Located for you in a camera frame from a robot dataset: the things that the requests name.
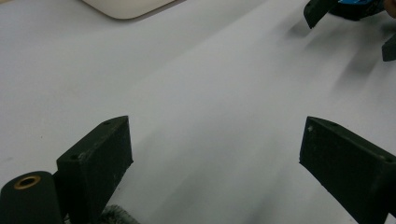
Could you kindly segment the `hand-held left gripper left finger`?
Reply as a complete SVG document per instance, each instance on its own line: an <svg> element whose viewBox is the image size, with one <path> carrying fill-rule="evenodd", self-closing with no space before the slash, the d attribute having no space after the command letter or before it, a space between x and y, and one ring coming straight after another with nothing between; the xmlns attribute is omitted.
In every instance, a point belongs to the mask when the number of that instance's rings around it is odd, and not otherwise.
<svg viewBox="0 0 396 224"><path fill-rule="evenodd" d="M61 211L72 224L97 224L133 163L129 119L106 120L56 161Z"/></svg>

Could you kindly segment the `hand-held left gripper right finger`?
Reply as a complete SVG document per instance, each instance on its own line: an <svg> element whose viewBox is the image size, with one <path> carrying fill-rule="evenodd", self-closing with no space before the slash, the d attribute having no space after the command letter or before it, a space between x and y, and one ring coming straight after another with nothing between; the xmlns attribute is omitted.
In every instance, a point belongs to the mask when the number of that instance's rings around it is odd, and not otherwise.
<svg viewBox="0 0 396 224"><path fill-rule="evenodd" d="M396 156L343 126L307 118L300 164L359 224L396 217Z"/></svg>

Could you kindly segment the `blue toy car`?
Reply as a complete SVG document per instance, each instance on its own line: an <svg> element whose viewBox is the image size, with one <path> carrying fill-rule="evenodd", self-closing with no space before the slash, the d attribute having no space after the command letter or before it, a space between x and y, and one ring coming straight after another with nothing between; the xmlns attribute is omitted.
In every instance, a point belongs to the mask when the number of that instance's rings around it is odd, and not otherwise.
<svg viewBox="0 0 396 224"><path fill-rule="evenodd" d="M330 13L346 20L359 21L384 10L384 0L339 0Z"/></svg>

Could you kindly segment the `grey fuzzy cloth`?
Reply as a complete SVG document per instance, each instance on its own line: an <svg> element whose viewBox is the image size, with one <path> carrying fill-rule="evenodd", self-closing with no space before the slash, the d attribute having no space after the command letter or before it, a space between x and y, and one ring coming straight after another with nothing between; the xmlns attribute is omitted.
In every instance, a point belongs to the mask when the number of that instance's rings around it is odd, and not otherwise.
<svg viewBox="0 0 396 224"><path fill-rule="evenodd" d="M142 224L116 204L107 205L94 222L73 222L68 214L63 217L63 222L64 224Z"/></svg>

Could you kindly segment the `white plastic bin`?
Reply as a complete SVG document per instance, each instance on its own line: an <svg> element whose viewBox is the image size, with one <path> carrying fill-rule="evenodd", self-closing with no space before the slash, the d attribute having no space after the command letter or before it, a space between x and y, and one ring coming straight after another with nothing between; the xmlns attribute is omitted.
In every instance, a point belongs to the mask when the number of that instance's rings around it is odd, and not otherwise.
<svg viewBox="0 0 396 224"><path fill-rule="evenodd" d="M176 0L81 0L110 18L134 19Z"/></svg>

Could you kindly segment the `white table mat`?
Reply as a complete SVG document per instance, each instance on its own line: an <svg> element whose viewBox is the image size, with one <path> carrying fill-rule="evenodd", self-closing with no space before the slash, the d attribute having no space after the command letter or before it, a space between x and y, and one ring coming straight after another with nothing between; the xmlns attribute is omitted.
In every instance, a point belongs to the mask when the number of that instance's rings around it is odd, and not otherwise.
<svg viewBox="0 0 396 224"><path fill-rule="evenodd" d="M128 21L0 4L0 188L125 115L134 161L112 201L141 224L356 224L300 164L304 124L396 154L396 20L309 28L305 3L181 0Z"/></svg>

